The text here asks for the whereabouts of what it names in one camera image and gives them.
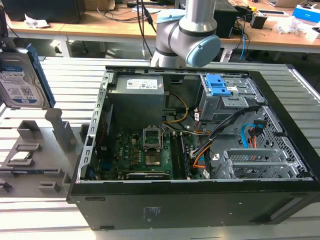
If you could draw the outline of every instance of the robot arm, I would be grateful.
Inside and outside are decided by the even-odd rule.
[[[203,67],[220,50],[215,35],[213,0],[186,0],[186,8],[168,9],[158,13],[155,53],[152,67]]]

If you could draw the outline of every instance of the motherboard chip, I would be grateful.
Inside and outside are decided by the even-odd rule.
[[[160,166],[161,154],[157,151],[148,151],[145,153],[145,165],[146,166]]]

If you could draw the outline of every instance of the power supply label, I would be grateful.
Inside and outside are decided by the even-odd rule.
[[[126,89],[157,90],[158,81],[157,79],[128,79]]]

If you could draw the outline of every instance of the black box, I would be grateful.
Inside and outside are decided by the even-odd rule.
[[[234,28],[238,11],[227,0],[216,1],[213,18],[216,20],[216,35],[229,39]]]
[[[78,24],[85,14],[84,0],[3,0],[11,21],[24,21],[25,14],[36,20]]]

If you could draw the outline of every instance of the blue box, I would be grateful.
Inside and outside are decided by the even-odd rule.
[[[314,23],[320,22],[320,10],[313,7],[307,8],[297,5],[292,15],[297,19],[303,19]]]

